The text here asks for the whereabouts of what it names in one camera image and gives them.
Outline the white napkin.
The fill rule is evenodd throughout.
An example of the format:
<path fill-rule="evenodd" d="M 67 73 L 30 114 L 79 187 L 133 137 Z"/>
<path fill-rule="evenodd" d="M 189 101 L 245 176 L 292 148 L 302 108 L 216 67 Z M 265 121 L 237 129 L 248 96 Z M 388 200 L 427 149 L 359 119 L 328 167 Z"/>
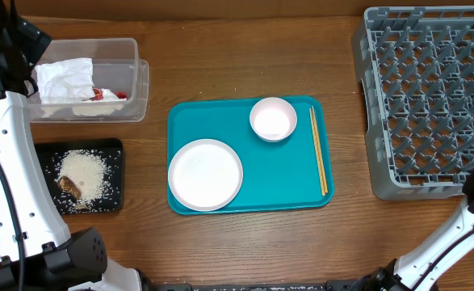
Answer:
<path fill-rule="evenodd" d="M 128 100 L 90 101 L 94 96 L 94 66 L 91 58 L 81 57 L 37 65 L 36 81 L 44 117 L 59 109 L 71 108 L 76 116 L 109 115 L 124 107 Z"/>

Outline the red snack wrapper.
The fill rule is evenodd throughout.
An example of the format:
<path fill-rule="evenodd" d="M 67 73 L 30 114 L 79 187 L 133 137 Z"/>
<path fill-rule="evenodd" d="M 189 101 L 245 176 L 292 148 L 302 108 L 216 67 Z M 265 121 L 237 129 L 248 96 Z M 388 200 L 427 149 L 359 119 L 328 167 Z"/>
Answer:
<path fill-rule="evenodd" d="M 122 91 L 113 92 L 104 88 L 93 88 L 93 91 L 94 96 L 90 98 L 90 101 L 115 102 L 128 99 L 127 94 Z"/>

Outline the pink white bowl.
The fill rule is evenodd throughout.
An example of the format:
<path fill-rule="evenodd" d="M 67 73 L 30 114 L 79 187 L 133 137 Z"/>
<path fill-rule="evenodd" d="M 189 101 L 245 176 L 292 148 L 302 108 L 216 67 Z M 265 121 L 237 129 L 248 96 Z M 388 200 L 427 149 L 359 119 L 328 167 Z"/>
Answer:
<path fill-rule="evenodd" d="M 278 97 L 261 99 L 250 111 L 252 130 L 268 142 L 279 142 L 289 137 L 296 129 L 297 121 L 295 108 Z"/>

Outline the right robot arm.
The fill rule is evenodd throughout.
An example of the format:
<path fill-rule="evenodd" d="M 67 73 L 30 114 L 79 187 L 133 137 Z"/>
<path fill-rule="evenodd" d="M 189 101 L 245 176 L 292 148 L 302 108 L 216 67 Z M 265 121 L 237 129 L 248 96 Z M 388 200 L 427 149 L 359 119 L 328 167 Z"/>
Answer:
<path fill-rule="evenodd" d="M 432 290 L 438 278 L 474 249 L 474 169 L 456 211 L 420 246 L 350 287 L 352 290 Z"/>

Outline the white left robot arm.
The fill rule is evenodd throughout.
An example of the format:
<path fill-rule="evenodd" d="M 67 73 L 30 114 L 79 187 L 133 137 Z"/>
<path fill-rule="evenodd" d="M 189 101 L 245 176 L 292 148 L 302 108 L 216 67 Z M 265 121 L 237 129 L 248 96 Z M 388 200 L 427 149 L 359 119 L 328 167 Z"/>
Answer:
<path fill-rule="evenodd" d="M 148 278 L 108 258 L 94 228 L 71 233 L 34 147 L 31 72 L 50 36 L 0 1 L 0 290 L 148 290 Z"/>

